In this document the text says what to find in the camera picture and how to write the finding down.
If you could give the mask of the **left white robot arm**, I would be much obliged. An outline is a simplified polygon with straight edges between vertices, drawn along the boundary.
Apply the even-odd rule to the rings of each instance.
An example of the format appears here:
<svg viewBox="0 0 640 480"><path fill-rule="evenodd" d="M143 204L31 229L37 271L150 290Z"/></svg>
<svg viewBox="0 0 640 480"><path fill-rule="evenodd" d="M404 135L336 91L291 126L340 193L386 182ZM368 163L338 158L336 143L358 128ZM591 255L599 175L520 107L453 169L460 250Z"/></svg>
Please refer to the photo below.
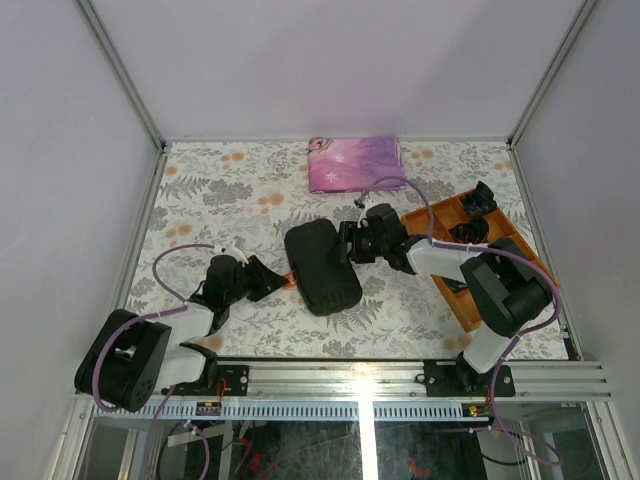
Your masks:
<svg viewBox="0 0 640 480"><path fill-rule="evenodd" d="M74 387L106 412L136 412L156 392L221 395L227 380L218 356L198 341L224 326L235 303L258 302L288 284L255 256L218 254L179 306L147 315L112 311L75 373Z"/></svg>

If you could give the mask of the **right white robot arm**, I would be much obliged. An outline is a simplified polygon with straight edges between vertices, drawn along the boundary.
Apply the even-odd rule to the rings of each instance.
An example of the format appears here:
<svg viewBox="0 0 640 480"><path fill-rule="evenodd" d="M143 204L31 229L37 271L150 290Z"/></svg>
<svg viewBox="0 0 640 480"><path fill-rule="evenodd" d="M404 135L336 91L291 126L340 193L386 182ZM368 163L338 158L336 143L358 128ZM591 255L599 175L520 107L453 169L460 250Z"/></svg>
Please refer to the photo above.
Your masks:
<svg viewBox="0 0 640 480"><path fill-rule="evenodd" d="M525 324L548 305L551 319L561 309L559 289L540 266L526 259L509 238L493 243L461 244L428 234L410 234L387 203L369 208L357 221L343 221L327 260L332 266L384 259L409 275L438 276L467 287L482 319L456 369L458 387L478 394L492 380L491 369L504 360L524 334Z"/></svg>

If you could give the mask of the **black plastic tool case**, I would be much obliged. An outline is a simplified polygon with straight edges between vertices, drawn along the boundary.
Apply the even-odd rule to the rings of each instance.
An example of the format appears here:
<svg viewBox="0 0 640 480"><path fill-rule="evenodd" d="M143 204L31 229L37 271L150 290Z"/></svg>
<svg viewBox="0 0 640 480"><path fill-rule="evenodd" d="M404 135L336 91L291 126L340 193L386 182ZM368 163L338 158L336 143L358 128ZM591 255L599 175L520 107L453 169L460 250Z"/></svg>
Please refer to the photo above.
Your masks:
<svg viewBox="0 0 640 480"><path fill-rule="evenodd" d="M315 316L350 309L362 298L362 287L352 265L337 259L334 248L338 240L335 226L326 218L295 226L284 237L297 287Z"/></svg>

